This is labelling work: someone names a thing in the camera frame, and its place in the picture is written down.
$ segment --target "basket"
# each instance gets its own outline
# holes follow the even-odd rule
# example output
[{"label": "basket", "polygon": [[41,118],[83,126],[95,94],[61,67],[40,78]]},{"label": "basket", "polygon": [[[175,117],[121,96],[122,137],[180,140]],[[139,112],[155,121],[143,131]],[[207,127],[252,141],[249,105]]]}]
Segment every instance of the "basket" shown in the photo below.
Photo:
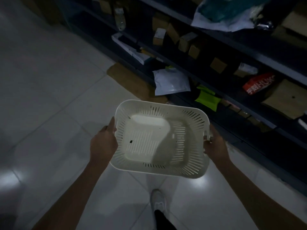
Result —
[{"label": "basket", "polygon": [[115,114],[118,148],[111,164],[120,170],[199,178],[209,158],[208,116],[197,108],[139,100],[121,103]]}]

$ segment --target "black pants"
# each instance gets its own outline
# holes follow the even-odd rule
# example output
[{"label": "black pants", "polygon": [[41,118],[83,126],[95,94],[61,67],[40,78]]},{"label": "black pants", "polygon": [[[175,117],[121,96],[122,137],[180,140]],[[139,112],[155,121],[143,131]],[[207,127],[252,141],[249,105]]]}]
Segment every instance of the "black pants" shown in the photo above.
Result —
[{"label": "black pants", "polygon": [[154,215],[156,218],[157,230],[176,230],[174,225],[172,225],[172,223],[164,216],[161,211],[155,210]]}]

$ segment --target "foot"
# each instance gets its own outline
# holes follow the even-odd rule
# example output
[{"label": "foot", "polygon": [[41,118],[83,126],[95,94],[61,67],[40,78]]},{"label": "foot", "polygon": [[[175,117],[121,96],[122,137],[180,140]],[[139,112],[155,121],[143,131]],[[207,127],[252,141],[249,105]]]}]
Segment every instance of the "foot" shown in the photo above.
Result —
[{"label": "foot", "polygon": [[154,215],[155,210],[159,210],[166,216],[166,200],[162,192],[158,189],[154,189],[150,195],[150,205]]}]

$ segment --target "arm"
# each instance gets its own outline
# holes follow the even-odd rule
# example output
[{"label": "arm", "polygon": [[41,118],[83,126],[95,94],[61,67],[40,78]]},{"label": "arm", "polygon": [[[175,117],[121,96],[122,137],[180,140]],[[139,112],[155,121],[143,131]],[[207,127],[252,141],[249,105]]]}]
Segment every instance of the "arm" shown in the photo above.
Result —
[{"label": "arm", "polygon": [[230,160],[225,141],[211,125],[212,143],[204,142],[205,153],[223,174],[259,230],[307,229],[307,225],[263,193]]},{"label": "arm", "polygon": [[82,174],[56,201],[32,230],[73,230],[102,172],[117,150],[114,117],[91,139],[91,157]]}]

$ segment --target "red bag with white text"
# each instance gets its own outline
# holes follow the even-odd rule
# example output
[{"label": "red bag with white text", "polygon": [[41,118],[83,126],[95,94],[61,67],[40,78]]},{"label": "red bag with white text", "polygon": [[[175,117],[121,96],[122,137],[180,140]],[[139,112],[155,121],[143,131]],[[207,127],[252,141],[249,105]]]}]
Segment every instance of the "red bag with white text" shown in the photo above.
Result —
[{"label": "red bag with white text", "polygon": [[252,95],[258,91],[268,87],[273,83],[275,75],[273,73],[264,73],[256,77],[251,78],[245,85],[243,89],[249,94]]}]

